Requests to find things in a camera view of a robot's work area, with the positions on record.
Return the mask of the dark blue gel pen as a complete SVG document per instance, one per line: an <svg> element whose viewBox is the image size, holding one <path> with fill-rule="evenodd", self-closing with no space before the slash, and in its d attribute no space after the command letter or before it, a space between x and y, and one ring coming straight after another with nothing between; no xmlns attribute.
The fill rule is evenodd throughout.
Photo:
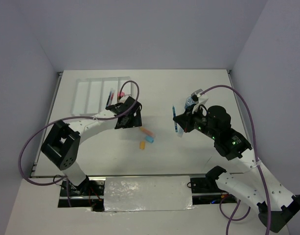
<svg viewBox="0 0 300 235"><path fill-rule="evenodd" d="M110 102L110 99L111 99L111 97L112 97L112 94L113 94L113 89L111 88L111 89L110 89L110 92L109 92L109 95L108 95L107 102L106 102L106 107L109 106L109 102Z"/></svg>

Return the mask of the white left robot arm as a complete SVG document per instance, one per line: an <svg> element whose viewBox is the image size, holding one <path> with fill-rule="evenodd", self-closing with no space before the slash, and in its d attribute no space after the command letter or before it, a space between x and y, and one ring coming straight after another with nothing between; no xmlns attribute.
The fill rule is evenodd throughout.
<svg viewBox="0 0 300 235"><path fill-rule="evenodd" d="M106 130L141 127L141 110L141 103L128 97L88 119L70 123L59 120L51 128L41 151L67 176L71 189L84 195L91 184L76 161L80 144Z"/></svg>

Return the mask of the orange highlighter cap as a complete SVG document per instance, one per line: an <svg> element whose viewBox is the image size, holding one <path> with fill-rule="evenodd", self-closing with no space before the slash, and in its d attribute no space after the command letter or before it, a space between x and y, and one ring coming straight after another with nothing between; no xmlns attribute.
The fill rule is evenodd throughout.
<svg viewBox="0 0 300 235"><path fill-rule="evenodd" d="M145 141L141 141L140 144L139 144L139 148L141 150L144 150L145 149L145 145L146 145Z"/></svg>

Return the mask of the silver foil sheet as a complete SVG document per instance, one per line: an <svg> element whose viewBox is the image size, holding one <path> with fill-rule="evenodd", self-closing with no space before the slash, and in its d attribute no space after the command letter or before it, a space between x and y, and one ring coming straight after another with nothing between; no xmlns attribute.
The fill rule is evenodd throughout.
<svg viewBox="0 0 300 235"><path fill-rule="evenodd" d="M113 177L104 187L106 212L183 211L194 208L188 176Z"/></svg>

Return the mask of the white compartment tray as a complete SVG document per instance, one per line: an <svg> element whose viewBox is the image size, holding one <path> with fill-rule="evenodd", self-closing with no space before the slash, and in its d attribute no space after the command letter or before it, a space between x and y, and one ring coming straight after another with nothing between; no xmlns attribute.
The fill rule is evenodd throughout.
<svg viewBox="0 0 300 235"><path fill-rule="evenodd" d="M70 114L72 116L93 116L105 110L111 88L115 90L112 104L116 104L119 91L126 95L132 94L132 84L123 85L130 79L128 76L78 79Z"/></svg>

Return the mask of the light blue highlighter cap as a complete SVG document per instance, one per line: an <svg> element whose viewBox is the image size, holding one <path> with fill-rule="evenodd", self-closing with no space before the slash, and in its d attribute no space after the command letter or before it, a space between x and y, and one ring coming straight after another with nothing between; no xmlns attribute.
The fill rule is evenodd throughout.
<svg viewBox="0 0 300 235"><path fill-rule="evenodd" d="M145 140L146 140L147 142L149 142L149 143L153 143L153 142L154 142L154 138L151 137L151 136L146 136L146 137L145 137Z"/></svg>

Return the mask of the light blue highlighter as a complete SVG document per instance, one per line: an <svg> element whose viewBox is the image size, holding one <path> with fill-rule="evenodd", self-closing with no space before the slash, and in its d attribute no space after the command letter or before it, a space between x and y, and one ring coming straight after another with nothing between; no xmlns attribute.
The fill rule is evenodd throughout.
<svg viewBox="0 0 300 235"><path fill-rule="evenodd" d="M184 130L182 127L179 126L177 136L181 138L183 136L183 134L184 134Z"/></svg>

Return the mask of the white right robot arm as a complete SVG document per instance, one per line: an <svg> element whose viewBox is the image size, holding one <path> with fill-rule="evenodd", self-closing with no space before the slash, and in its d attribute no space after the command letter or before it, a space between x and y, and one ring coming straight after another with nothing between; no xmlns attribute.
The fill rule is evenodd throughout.
<svg viewBox="0 0 300 235"><path fill-rule="evenodd" d="M300 195L286 189L269 169L256 160L248 140L231 126L231 116L222 106L211 106L207 112L194 112L190 106L173 120L189 133L197 130L214 141L217 152L237 166L252 183L234 179L227 170L216 166L206 174L210 191L226 191L253 209L261 223L278 233L300 210Z"/></svg>

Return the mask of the red gel pen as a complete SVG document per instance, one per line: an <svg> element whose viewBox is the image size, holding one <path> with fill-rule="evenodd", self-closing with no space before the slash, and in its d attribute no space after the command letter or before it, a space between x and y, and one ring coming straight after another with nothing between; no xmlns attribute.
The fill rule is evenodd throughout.
<svg viewBox="0 0 300 235"><path fill-rule="evenodd" d="M111 92L111 94L110 94L110 99L109 99L109 102L108 102L108 105L109 105L109 106L112 104L114 95L115 95L115 90L112 90L112 92Z"/></svg>

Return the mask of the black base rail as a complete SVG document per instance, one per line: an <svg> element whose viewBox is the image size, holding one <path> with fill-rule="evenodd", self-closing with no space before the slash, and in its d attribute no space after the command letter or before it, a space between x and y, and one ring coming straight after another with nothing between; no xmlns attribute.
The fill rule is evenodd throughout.
<svg viewBox="0 0 300 235"><path fill-rule="evenodd" d="M71 184L60 185L59 208L87 208L93 212L182 211L196 205L219 204L236 198L212 188L204 175L90 178L89 186L77 192Z"/></svg>

